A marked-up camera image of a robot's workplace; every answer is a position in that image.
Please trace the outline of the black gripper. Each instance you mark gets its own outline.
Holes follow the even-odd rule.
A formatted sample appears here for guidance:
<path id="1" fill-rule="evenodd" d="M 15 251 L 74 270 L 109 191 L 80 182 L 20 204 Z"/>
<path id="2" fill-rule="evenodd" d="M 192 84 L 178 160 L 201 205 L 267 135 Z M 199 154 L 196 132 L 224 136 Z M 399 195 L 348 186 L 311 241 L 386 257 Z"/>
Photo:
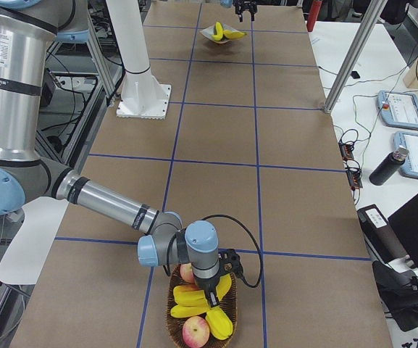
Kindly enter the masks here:
<path id="1" fill-rule="evenodd" d="M 220 304 L 217 298 L 216 286 L 220 281 L 220 277 L 226 274 L 237 278 L 241 278 L 243 275 L 241 257 L 234 249 L 220 252 L 214 266 L 202 273 L 201 289 L 204 291 L 210 307 L 216 307 Z"/>

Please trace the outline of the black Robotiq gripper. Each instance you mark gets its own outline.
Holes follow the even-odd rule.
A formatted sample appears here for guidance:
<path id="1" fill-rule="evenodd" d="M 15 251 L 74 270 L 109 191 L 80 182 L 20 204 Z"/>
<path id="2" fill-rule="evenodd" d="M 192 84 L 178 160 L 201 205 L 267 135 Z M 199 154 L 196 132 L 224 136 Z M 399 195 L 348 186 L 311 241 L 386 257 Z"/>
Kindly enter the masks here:
<path id="1" fill-rule="evenodd" d="M 235 14 L 238 16 L 239 22 L 243 22 L 244 12 L 250 14 L 251 21 L 255 20 L 257 13 L 257 3 L 254 0 L 235 0 L 234 1 Z"/>

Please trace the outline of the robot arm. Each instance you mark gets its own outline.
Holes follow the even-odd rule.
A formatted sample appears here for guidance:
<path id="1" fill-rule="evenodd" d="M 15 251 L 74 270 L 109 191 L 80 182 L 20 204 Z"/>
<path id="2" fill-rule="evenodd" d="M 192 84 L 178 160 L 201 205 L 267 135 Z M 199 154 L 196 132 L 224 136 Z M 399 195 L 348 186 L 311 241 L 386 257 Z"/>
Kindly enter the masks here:
<path id="1" fill-rule="evenodd" d="M 240 257 L 220 251 L 208 217 L 183 226 L 161 212 L 105 188 L 35 151 L 48 43 L 88 39 L 85 1 L 0 1 L 0 215 L 42 196 L 67 200 L 140 231 L 142 265 L 191 264 L 210 306 L 222 300 L 221 278 L 243 278 Z"/>

